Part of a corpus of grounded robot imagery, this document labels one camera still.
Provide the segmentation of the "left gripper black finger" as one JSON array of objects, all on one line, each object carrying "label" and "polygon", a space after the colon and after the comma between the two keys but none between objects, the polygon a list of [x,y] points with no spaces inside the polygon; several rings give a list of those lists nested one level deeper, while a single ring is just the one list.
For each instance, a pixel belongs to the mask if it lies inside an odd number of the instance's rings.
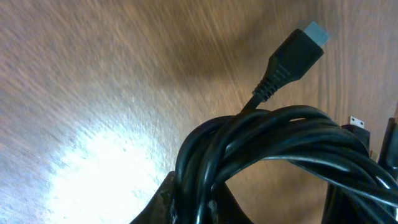
[{"label": "left gripper black finger", "polygon": [[[175,209],[175,172],[168,173],[147,206],[131,224],[179,223]],[[252,221],[241,210],[226,184],[213,191],[207,205],[205,223],[211,224],[252,224]]]}]

